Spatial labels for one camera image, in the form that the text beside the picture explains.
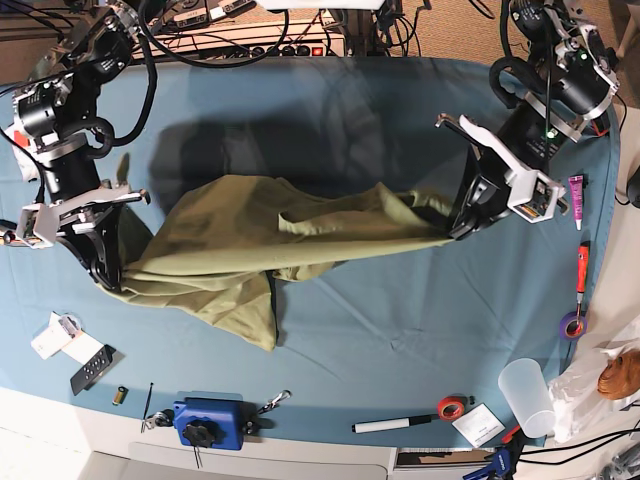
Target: olive green cloth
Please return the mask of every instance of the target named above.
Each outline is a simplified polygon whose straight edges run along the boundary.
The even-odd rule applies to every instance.
[[[302,281],[334,262],[406,252],[450,241],[422,219],[450,205],[426,192],[394,194],[378,184],[326,199],[278,178],[228,175],[185,194],[126,266],[118,298],[176,307],[265,350],[275,322],[264,273]]]

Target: purple tape roll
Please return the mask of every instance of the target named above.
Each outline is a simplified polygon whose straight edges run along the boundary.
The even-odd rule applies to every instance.
[[[576,312],[569,312],[560,320],[560,338],[564,340],[577,340],[587,333],[587,318],[580,315],[580,320],[576,319]]]

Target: blue tablecloth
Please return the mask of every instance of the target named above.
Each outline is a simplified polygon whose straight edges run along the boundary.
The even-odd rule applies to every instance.
[[[163,65],[142,134],[98,168],[115,175],[131,153],[130,183],[150,190],[133,208],[157,229],[181,194],[225,173],[283,176],[311,193],[433,185],[452,195],[467,143],[434,128],[437,114],[462,113],[496,130],[509,112],[492,94],[486,67],[430,59],[271,59],[205,71]],[[135,123],[146,73],[131,68],[105,86],[99,113],[118,135]],[[11,121],[10,98],[0,121]],[[0,143],[1,216],[17,219],[36,186],[20,182]],[[435,412],[453,394],[475,395],[514,425],[497,387],[511,360],[531,357],[547,378],[567,353],[558,322],[575,308],[577,249],[592,241],[593,291],[613,215],[619,161],[610,136],[567,144],[551,175],[589,176],[583,232],[571,215],[529,225],[512,215],[467,240],[420,252],[346,262],[299,284],[276,284],[279,347],[267,353],[173,309],[132,307],[99,291],[62,246],[0,249],[0,385],[118,415],[139,417],[149,382],[151,411],[178,391],[240,394],[263,404],[293,397],[269,414],[262,435],[363,445],[462,447],[447,423],[356,435],[356,422]],[[64,354],[43,361],[29,342],[51,311],[71,312],[86,331],[125,355],[90,391],[71,395],[78,369]],[[122,406],[118,385],[130,389]]]

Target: clear plastic cup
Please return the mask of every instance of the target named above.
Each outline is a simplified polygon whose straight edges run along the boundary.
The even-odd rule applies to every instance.
[[[500,372],[498,387],[527,437],[543,437],[553,430],[556,415],[538,362],[511,362]]]

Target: small battery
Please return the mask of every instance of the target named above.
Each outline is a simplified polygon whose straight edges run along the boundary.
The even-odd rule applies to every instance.
[[[127,396],[127,392],[129,390],[127,390],[125,387],[118,387],[118,391],[116,392],[116,396],[113,397],[113,404],[117,407],[118,405],[122,405],[122,402],[124,402],[124,397]]]

